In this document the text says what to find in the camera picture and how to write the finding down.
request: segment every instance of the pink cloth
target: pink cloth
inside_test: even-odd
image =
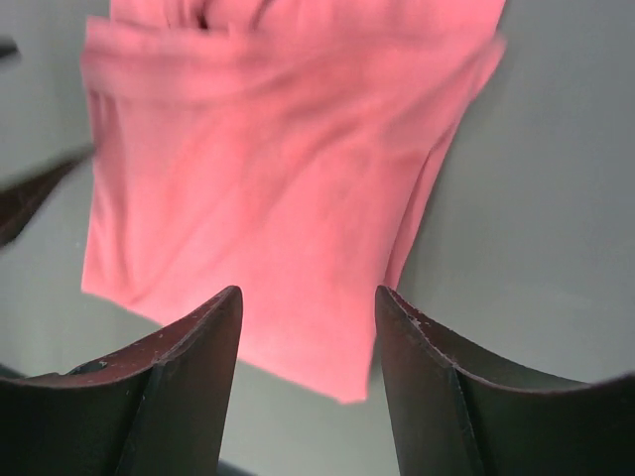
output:
[[[82,57],[99,151],[82,288],[161,324],[227,285],[239,357],[364,400],[503,0],[112,0]]]

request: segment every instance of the gray surface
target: gray surface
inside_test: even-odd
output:
[[[77,56],[106,0],[4,0],[0,177],[87,137]],[[635,367],[635,3],[510,0],[509,51],[470,109],[402,291],[506,357],[579,380]],[[83,296],[90,173],[0,256],[0,362],[66,371],[154,326]],[[237,369],[223,456],[263,476],[397,474],[382,383],[339,407]]]

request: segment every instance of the pink towel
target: pink towel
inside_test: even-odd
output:
[[[366,397],[504,0],[112,0],[82,70],[99,152],[82,288],[161,324],[227,285],[239,357]]]

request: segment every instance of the dark object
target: dark object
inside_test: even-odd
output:
[[[18,57],[20,52],[18,46],[13,39],[8,37],[0,37],[0,62],[12,60]]]
[[[2,474],[215,474],[241,315],[229,288],[67,375],[0,378]]]
[[[93,154],[83,146],[51,160],[47,168],[31,172],[0,191],[0,248],[14,241],[58,184]]]
[[[376,304],[403,476],[635,474],[635,375],[561,379],[479,347],[386,288]]]

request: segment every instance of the fabric fold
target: fabric fold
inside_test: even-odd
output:
[[[84,291],[168,324],[240,286],[243,361],[364,400],[375,289],[500,60],[502,6],[112,0],[82,56]]]

